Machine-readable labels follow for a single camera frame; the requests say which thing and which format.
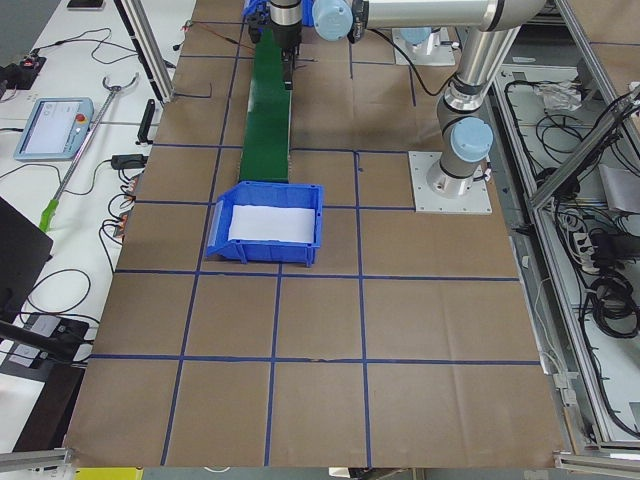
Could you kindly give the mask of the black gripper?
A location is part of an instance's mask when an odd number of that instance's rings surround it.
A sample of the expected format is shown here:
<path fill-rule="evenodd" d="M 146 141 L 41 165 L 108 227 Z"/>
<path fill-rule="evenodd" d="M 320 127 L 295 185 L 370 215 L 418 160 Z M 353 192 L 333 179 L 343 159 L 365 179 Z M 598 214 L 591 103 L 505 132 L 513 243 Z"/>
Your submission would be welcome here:
<path fill-rule="evenodd" d="M 302 39 L 302 22 L 281 25 L 271 21 L 273 37 L 276 45 L 282 49 L 282 80 L 287 91 L 293 89 L 293 72 L 295 70 L 295 51 Z"/>

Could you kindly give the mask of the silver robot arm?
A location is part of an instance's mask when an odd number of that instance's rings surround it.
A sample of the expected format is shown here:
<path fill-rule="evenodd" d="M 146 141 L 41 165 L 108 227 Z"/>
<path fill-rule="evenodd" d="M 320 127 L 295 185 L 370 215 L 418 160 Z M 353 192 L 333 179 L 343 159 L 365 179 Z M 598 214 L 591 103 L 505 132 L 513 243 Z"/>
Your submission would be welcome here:
<path fill-rule="evenodd" d="M 414 84 L 437 99 L 432 136 L 447 149 L 453 131 L 473 118 L 521 26 L 540 1 L 270 1 L 269 25 L 291 75 L 305 28 L 328 42 L 356 44 L 367 33 L 390 45 Z"/>
<path fill-rule="evenodd" d="M 433 27 L 411 27 L 400 29 L 401 38 L 407 47 L 414 52 L 430 55 L 440 45 L 440 33 Z"/>

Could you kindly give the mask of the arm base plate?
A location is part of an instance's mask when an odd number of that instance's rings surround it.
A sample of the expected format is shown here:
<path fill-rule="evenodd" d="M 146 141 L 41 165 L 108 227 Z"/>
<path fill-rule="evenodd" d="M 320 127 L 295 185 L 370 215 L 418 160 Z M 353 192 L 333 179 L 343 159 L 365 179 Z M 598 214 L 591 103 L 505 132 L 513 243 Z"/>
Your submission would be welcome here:
<path fill-rule="evenodd" d="M 440 33 L 440 45 L 437 46 L 430 55 L 425 55 L 423 52 L 411 51 L 401 38 L 400 29 L 401 28 L 395 28 L 392 30 L 393 42 L 406 54 L 413 64 L 437 67 L 454 66 L 456 64 L 454 46 L 457 46 L 457 43 L 450 39 L 449 32 L 446 28 L 435 28 L 438 29 Z"/>
<path fill-rule="evenodd" d="M 489 215 L 491 201 L 481 167 L 468 179 L 456 179 L 441 169 L 441 152 L 409 151 L 411 183 L 418 213 Z"/>

